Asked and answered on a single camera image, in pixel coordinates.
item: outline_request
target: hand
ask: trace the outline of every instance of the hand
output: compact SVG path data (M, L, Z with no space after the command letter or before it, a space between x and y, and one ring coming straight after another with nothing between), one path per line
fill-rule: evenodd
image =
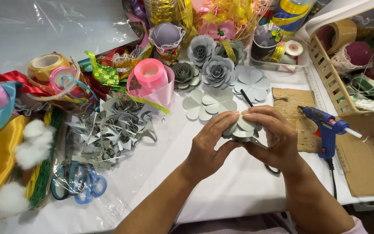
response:
M239 119L238 111L227 111L211 119L197 136L193 138L191 151L181 164L182 173L192 183L214 174L224 163L229 153L241 143L227 141L217 151L214 147L222 133Z
M243 143L248 153L283 173L300 168L303 159L298 154L298 135L295 126L272 106L251 107L242 113L245 120L258 122L263 126L268 140L267 149L251 142Z

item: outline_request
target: gray paper rose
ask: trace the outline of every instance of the gray paper rose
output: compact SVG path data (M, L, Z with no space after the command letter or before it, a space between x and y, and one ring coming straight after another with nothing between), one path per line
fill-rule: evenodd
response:
M198 68L215 55L216 42L206 35L195 36L187 49L187 55Z
M179 88L187 93L197 87L202 79L199 69L193 62L180 61L171 69L175 76L174 88Z
M245 63L246 56L248 55L248 53L243 50L244 49L243 42L240 40L232 42L229 39L227 39L227 41L232 47L233 53L235 54L235 57L236 57L236 62L234 62L235 66L243 65ZM229 57L222 43L220 43L220 45L216 48L216 55L222 56L223 58Z
M236 77L234 67L231 59L216 55L204 63L202 80L213 88L225 89Z

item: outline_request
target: power cord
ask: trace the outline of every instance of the power cord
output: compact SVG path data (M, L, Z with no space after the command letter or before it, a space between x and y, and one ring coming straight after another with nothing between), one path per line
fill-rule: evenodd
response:
M328 164L328 168L331 171L331 177L333 178L333 190L334 190L334 198L337 200L337 189L336 189L336 181L334 179L334 164L333 159L325 159L325 162Z

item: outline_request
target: left hand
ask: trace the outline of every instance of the left hand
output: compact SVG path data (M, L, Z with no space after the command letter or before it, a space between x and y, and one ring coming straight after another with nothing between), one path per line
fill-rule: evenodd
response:
M214 149L222 133L239 119L238 111L227 111L211 119L193 138L191 151L180 165L186 179L192 183L214 174L224 163L232 150L242 143L227 141L217 151Z

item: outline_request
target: right hand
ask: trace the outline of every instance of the right hand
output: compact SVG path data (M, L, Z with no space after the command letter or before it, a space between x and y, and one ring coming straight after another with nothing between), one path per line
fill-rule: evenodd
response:
M292 173L300 168L303 159L298 154L298 134L294 125L268 105L251 107L242 113L245 120L263 126L268 140L267 149L251 142L243 143L249 154L283 173Z

